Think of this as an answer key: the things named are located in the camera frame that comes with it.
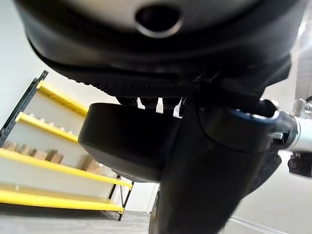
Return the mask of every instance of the gray floor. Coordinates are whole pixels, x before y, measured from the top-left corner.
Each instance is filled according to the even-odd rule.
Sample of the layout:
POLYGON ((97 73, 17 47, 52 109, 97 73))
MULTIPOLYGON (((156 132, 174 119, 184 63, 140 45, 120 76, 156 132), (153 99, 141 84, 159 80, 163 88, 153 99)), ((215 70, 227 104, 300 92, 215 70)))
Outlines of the gray floor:
POLYGON ((0 204, 1 234, 147 234, 150 215, 34 208, 0 204))

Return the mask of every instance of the wheel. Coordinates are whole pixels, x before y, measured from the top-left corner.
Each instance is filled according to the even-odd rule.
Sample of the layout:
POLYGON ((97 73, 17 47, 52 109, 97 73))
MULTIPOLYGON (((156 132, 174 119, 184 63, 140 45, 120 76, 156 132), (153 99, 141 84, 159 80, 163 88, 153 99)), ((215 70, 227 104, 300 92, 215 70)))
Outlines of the wheel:
POLYGON ((156 218, 156 212, 157 212, 157 205, 158 205, 158 198, 159 198, 159 190, 157 192, 156 198, 155 198, 155 202, 152 208, 152 212, 151 212, 151 219, 150 219, 150 226, 148 229, 148 233, 149 234, 156 234, 155 232, 155 218, 156 218))

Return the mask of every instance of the black cover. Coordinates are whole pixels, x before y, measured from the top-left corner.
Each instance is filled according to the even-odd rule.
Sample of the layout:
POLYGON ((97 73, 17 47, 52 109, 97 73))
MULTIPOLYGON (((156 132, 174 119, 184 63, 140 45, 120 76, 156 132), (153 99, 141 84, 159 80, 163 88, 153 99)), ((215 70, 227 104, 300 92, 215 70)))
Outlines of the black cover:
POLYGON ((134 107, 95 103, 79 143, 97 161, 136 182, 160 182, 180 119, 134 107))

